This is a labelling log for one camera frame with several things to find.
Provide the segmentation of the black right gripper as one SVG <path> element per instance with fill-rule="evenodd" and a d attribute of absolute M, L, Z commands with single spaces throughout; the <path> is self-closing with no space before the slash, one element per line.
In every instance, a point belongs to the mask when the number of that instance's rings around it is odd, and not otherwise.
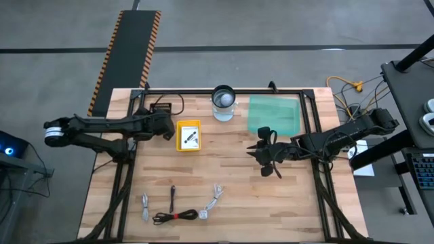
<path fill-rule="evenodd" d="M 290 153 L 291 144 L 278 142 L 277 132 L 270 127 L 261 127 L 258 129 L 259 141 L 247 149 L 254 149 L 256 152 L 248 152 L 261 165 L 260 174 L 262 177 L 268 177 L 276 173 L 281 177 L 276 163 L 282 163 Z"/>

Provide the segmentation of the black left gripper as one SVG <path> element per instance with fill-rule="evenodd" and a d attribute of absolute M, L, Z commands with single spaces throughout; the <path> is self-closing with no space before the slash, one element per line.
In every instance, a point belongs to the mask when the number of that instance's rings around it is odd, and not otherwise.
<path fill-rule="evenodd" d="M 175 134 L 174 121 L 171 115 L 164 110 L 155 109 L 148 113 L 148 127 L 155 136 L 162 136 L 165 140 L 170 140 Z"/>

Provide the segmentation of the white cardboard box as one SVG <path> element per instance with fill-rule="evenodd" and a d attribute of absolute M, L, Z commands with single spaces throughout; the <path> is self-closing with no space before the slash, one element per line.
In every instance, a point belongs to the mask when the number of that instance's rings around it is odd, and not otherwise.
<path fill-rule="evenodd" d="M 199 128 L 194 126 L 181 127 L 181 149 L 190 150 L 199 147 Z"/>

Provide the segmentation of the yellow plastic bin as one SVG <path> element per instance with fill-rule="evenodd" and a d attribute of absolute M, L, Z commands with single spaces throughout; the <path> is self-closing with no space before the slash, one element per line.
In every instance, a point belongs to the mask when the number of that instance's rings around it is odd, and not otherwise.
<path fill-rule="evenodd" d="M 196 149 L 182 150 L 181 149 L 181 127 L 194 126 L 199 128 L 199 147 Z M 179 152 L 191 152 L 201 149 L 201 122 L 200 120 L 178 121 L 176 124 L 176 150 Z"/>

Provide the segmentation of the teal translucent plastic bin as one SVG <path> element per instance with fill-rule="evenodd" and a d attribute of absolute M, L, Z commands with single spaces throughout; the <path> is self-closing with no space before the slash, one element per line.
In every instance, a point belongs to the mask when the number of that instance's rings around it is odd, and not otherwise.
<path fill-rule="evenodd" d="M 300 103 L 293 98 L 250 96 L 248 129 L 255 133 L 260 127 L 270 127 L 282 136 L 300 132 Z"/>

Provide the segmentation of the tall cylindrical cup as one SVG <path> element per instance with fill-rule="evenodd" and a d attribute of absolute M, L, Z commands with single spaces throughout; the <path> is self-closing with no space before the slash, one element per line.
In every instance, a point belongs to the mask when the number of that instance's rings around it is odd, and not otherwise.
<path fill-rule="evenodd" d="M 222 107 L 220 103 L 220 97 L 224 93 L 232 94 L 234 97 L 234 103 L 229 107 Z M 212 91 L 211 102 L 212 102 L 212 113 L 215 119 L 226 122 L 233 118 L 235 113 L 235 101 L 236 94 L 232 87 L 228 85 L 218 85 Z"/>

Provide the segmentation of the black mat with striped edges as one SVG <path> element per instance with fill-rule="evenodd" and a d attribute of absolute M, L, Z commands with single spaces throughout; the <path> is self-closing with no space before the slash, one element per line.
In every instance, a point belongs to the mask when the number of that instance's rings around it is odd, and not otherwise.
<path fill-rule="evenodd" d="M 158 10 L 123 10 L 119 13 L 87 116 L 105 117 L 114 89 L 147 85 L 160 20 Z"/>

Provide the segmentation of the white paper sheet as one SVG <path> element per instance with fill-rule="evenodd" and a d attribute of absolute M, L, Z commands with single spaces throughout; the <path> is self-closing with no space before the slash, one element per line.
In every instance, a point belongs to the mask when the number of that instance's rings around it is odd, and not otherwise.
<path fill-rule="evenodd" d="M 367 149 L 368 149 L 367 141 L 366 140 L 358 140 L 358 141 L 356 141 L 356 146 L 353 146 L 348 150 L 347 156 L 349 159 L 352 159 L 355 155 L 363 153 Z M 362 168 L 354 170 L 353 175 L 354 176 L 374 177 L 374 169 L 373 169 L 372 165 L 369 164 L 369 165 L 366 165 Z"/>

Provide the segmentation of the black metal pole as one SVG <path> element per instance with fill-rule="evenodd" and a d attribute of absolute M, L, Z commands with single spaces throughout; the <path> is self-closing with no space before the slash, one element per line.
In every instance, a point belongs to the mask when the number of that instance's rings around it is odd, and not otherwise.
<path fill-rule="evenodd" d="M 408 130 L 395 134 L 391 138 L 373 146 L 350 160 L 350 166 L 353 171 L 365 167 L 379 159 L 389 156 L 397 151 L 411 147 L 414 141 Z"/>
<path fill-rule="evenodd" d="M 421 43 L 404 59 L 402 59 L 397 64 L 395 64 L 394 67 L 397 71 L 404 73 L 409 69 L 409 67 L 415 64 L 424 55 L 428 54 L 433 49 L 434 49 L 434 34 L 432 34 L 426 41 Z"/>

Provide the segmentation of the dark grey desk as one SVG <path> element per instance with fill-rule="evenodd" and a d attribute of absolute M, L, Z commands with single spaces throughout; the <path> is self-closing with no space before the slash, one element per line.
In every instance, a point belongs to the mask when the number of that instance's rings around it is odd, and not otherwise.
<path fill-rule="evenodd" d="M 26 201 L 26 193 L 39 195 L 28 187 L 33 174 L 51 178 L 54 170 L 29 163 L 24 159 L 0 154 L 0 244 L 7 244 Z"/>

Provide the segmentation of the dark grey side table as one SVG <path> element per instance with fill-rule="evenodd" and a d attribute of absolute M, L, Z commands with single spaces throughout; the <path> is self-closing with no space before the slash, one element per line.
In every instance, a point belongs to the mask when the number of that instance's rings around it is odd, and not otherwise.
<path fill-rule="evenodd" d="M 424 104 L 434 98 L 434 68 L 417 62 L 401 73 L 390 62 L 382 64 L 381 69 L 415 145 L 423 149 L 434 148 L 434 136 L 419 123 L 425 114 Z"/>

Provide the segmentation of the black device with blue light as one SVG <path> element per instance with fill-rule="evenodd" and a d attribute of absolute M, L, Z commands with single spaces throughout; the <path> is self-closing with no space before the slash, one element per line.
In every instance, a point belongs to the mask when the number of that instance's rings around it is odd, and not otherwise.
<path fill-rule="evenodd" d="M 10 157 L 23 158 L 28 142 L 4 131 L 0 131 L 0 153 Z"/>

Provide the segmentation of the black computer keyboard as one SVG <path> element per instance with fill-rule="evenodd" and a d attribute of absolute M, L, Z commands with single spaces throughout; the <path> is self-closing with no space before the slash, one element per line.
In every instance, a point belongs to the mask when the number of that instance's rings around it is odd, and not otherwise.
<path fill-rule="evenodd" d="M 406 161 L 417 187 L 434 190 L 434 153 L 408 152 Z"/>

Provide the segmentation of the black aluminium table frame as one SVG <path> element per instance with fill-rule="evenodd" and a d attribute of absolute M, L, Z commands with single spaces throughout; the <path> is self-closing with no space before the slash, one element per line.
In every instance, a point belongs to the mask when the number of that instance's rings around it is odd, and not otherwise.
<path fill-rule="evenodd" d="M 111 237 L 123 227 L 123 241 L 234 244 L 239 242 L 322 242 L 335 235 L 332 214 L 321 217 L 309 161 L 287 161 L 281 177 L 263 178 L 247 147 L 257 141 L 248 129 L 252 91 L 237 93 L 234 117 L 221 123 L 212 114 L 211 89 L 156 89 L 145 102 L 169 102 L 176 120 L 200 120 L 201 149 L 179 152 L 174 140 L 155 137 L 140 142 L 124 220 L 115 216 Z M 172 220 L 155 226 L 142 219 L 142 195 L 151 216 L 170 207 L 181 212 L 203 209 L 223 194 L 206 220 Z"/>

